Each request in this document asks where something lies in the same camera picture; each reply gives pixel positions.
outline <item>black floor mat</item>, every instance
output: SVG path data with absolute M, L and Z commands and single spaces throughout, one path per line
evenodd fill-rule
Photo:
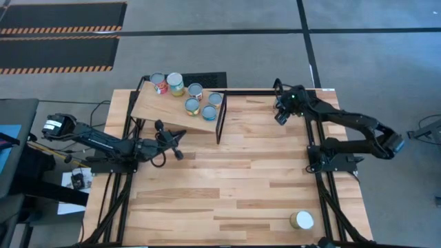
M 204 89 L 228 88 L 226 72 L 182 73 L 182 77 L 185 87 L 192 83 L 200 83 Z
M 125 2 L 11 5 L 0 34 L 117 31 L 126 7 Z
M 0 39 L 0 74 L 104 72 L 115 60 L 119 37 Z

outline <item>can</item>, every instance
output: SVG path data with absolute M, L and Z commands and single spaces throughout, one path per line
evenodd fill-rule
M 185 101 L 185 110 L 189 116 L 196 116 L 199 114 L 199 101 L 194 97 L 190 97 Z
M 158 94 L 164 94 L 168 90 L 167 82 L 165 81 L 165 75 L 160 72 L 155 72 L 150 76 L 150 82 L 154 84 L 154 89 Z
M 289 223 L 294 229 L 308 230 L 314 226 L 314 218 L 308 211 L 301 210 L 289 217 Z
M 214 107 L 220 107 L 222 103 L 222 96 L 219 93 L 211 93 L 210 96 L 208 96 L 208 102 L 209 104 L 213 105 Z
M 213 105 L 206 105 L 202 109 L 202 117 L 206 121 L 216 120 L 216 108 Z
M 167 76 L 167 83 L 170 85 L 170 90 L 174 96 L 182 96 L 185 93 L 184 82 L 182 75 L 178 72 L 170 73 Z
M 188 94 L 198 100 L 202 100 L 202 85 L 199 83 L 192 83 L 188 86 Z

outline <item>wooden table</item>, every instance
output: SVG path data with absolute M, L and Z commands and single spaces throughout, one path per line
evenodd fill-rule
M 114 91 L 106 133 L 122 136 L 130 91 Z M 338 106 L 336 92 L 316 91 L 319 98 Z M 291 116 L 279 126 L 273 104 L 273 96 L 228 96 L 220 145 L 212 134 L 190 130 L 179 144 L 184 160 L 176 161 L 168 151 L 163 168 L 140 165 L 130 192 L 123 244 L 317 243 L 325 233 L 316 179 L 305 171 L 309 163 L 305 120 Z M 346 140 L 344 127 L 324 123 L 324 129 L 326 135 Z M 141 136 L 153 138 L 153 133 L 153 124 L 146 123 Z M 346 172 L 334 176 L 343 212 L 371 239 L 357 181 Z M 96 228 L 106 180 L 107 174 L 98 175 L 92 183 L 84 217 L 85 237 Z M 289 225 L 290 215 L 301 209 L 314 216 L 312 230 L 295 230 Z M 335 217 L 329 211 L 334 239 L 338 239 Z M 111 240 L 116 240 L 118 219 L 119 213 Z

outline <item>floor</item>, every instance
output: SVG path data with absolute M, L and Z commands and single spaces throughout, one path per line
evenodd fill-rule
M 16 3 L 59 0 L 12 0 Z M 90 2 L 63 0 L 62 2 Z M 295 0 L 129 0 L 123 31 L 301 28 Z M 441 27 L 436 0 L 307 0 L 310 29 Z M 335 88 L 341 108 L 376 117 L 405 136 L 418 121 L 441 113 L 441 33 L 311 34 L 322 87 Z M 205 35 L 121 38 L 111 72 L 1 75 L 0 98 L 102 101 L 114 89 L 134 88 L 154 71 L 227 72 L 230 87 L 284 83 L 313 87 L 302 34 Z M 92 105 L 41 103 L 32 132 L 48 114 L 70 113 L 88 121 Z M 105 121 L 107 106 L 94 116 Z M 350 139 L 359 138 L 348 131 Z M 50 143 L 62 147 L 65 143 Z M 373 237 L 379 243 L 437 247 L 441 242 L 441 153 L 408 141 L 391 161 L 366 156 L 359 177 Z M 69 170 L 60 165 L 48 178 Z M 31 247 L 71 245 L 81 215 L 52 214 L 35 227 Z

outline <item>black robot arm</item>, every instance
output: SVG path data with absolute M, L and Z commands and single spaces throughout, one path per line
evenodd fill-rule
M 183 155 L 177 150 L 177 147 L 186 131 L 166 132 L 161 121 L 155 122 L 155 128 L 158 132 L 154 140 L 148 138 L 119 139 L 98 131 L 88 124 L 77 122 L 72 115 L 54 114 L 48 116 L 42 132 L 44 138 L 49 141 L 72 140 L 105 154 L 104 158 L 87 157 L 86 160 L 90 162 L 146 162 L 170 148 L 174 150 L 175 157 L 181 160 Z
M 337 110 L 316 96 L 309 95 L 302 85 L 290 86 L 286 91 L 279 79 L 274 83 L 276 88 L 278 113 L 275 119 L 284 125 L 291 114 L 305 116 L 315 121 L 331 121 L 361 132 L 365 136 L 362 141 L 339 141 L 327 138 L 320 146 L 320 151 L 328 158 L 339 153 L 372 154 L 377 158 L 391 159 L 403 146 L 403 139 L 391 128 L 383 125 L 375 118 L 364 114 L 349 113 Z

